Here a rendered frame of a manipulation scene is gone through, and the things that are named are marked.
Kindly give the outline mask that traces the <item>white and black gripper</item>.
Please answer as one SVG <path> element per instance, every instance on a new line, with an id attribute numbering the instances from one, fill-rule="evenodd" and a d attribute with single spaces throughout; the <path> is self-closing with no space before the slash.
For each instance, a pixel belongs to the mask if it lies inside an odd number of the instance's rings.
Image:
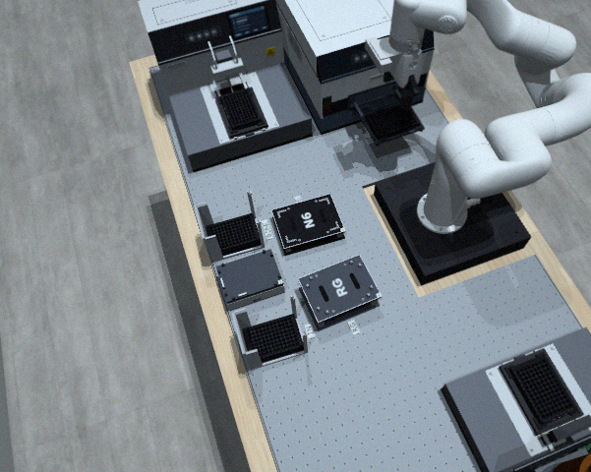
<path id="1" fill-rule="evenodd" d="M 419 94 L 419 89 L 417 85 L 420 81 L 422 68 L 421 47 L 419 48 L 420 51 L 417 54 L 414 54 L 413 52 L 401 52 L 403 54 L 391 57 L 391 71 L 384 73 L 385 83 L 395 80 L 397 84 L 402 88 L 402 96 L 400 97 L 399 102 L 400 108 L 411 105 L 411 99 L 413 100 L 413 96 Z M 411 91 L 406 92 L 407 87 L 410 87 Z"/>

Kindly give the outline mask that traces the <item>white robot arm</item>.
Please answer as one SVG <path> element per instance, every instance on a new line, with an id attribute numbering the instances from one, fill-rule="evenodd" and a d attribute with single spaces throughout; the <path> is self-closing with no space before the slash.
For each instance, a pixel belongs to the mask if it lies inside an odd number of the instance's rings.
<path id="1" fill-rule="evenodd" d="M 494 120 L 485 136 L 464 119 L 441 130 L 429 190 L 417 205 L 420 222 L 439 234 L 459 230 L 467 209 L 481 198 L 540 180 L 552 165 L 546 146 L 591 128 L 591 73 L 560 80 L 555 70 L 575 52 L 570 31 L 524 14 L 507 0 L 467 0 L 467 11 L 497 49 L 514 55 L 537 109 Z M 390 57 L 420 51 L 425 29 L 443 34 L 462 30 L 467 11 L 466 0 L 394 0 L 389 36 L 367 38 L 365 49 L 380 73 L 388 72 Z"/>

